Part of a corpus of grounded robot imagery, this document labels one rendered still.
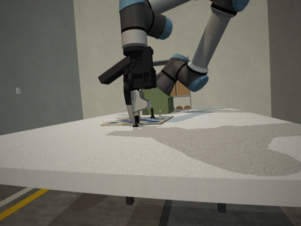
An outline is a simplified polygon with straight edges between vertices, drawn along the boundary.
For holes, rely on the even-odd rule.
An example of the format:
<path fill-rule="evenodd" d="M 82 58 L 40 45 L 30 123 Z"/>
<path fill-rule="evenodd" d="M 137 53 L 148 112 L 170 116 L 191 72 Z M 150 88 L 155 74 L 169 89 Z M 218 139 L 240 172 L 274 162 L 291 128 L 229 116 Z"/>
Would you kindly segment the blue and cream chessboard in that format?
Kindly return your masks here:
<path fill-rule="evenodd" d="M 174 116 L 162 116 L 162 117 L 163 119 L 158 119 L 159 116 L 155 116 L 155 118 L 141 117 L 138 125 L 161 125 L 162 123 L 173 118 Z M 130 120 L 130 117 L 101 124 L 101 126 L 125 126 L 125 125 L 133 125 Z"/>

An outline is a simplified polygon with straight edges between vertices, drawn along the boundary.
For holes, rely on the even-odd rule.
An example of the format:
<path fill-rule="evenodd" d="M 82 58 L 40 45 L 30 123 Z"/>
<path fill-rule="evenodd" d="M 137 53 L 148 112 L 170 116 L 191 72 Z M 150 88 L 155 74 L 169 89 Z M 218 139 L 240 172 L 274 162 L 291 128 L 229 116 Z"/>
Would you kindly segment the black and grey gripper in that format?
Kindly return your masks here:
<path fill-rule="evenodd" d="M 133 62 L 124 70 L 124 97 L 130 120 L 135 125 L 140 122 L 140 111 L 152 106 L 150 100 L 144 98 L 140 89 L 157 87 L 156 70 L 153 68 L 153 49 L 144 46 L 129 46 L 123 49 L 123 55 Z M 136 69 L 137 68 L 137 69 Z"/>

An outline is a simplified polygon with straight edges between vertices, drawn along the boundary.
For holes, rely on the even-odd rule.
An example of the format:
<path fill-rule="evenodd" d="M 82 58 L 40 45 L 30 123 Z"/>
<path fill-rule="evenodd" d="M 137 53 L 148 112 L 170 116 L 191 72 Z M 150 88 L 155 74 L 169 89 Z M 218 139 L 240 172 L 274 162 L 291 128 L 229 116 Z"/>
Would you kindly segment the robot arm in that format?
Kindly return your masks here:
<path fill-rule="evenodd" d="M 167 39 L 173 29 L 172 21 L 162 15 L 190 0 L 119 0 L 122 48 L 147 47 L 147 35 L 155 39 Z M 249 0 L 210 0 L 211 16 L 208 20 L 193 60 L 174 54 L 160 73 L 156 75 L 157 88 L 170 95 L 179 81 L 192 92 L 202 89 L 209 80 L 208 64 L 230 21 L 237 12 L 245 9 Z M 154 10 L 154 11 L 153 11 Z M 155 12 L 156 11 L 156 12 Z M 109 85 L 123 75 L 133 62 L 126 56 L 98 79 Z"/>

